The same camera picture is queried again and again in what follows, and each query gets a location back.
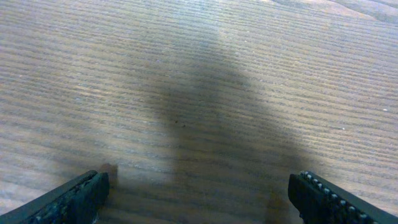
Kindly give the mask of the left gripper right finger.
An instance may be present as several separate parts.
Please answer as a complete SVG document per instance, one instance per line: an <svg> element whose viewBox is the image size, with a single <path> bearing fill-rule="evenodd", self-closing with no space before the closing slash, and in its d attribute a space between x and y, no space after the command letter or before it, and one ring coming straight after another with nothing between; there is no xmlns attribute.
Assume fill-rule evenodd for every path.
<svg viewBox="0 0 398 224"><path fill-rule="evenodd" d="M290 174L288 197L304 224L397 224L397 217L310 171Z"/></svg>

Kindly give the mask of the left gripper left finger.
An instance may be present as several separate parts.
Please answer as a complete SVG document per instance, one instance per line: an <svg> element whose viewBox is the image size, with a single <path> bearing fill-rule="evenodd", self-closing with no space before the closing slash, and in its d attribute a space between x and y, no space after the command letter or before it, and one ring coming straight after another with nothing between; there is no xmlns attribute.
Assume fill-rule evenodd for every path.
<svg viewBox="0 0 398 224"><path fill-rule="evenodd" d="M1 224L93 223L108 195L108 173L90 170L1 215Z"/></svg>

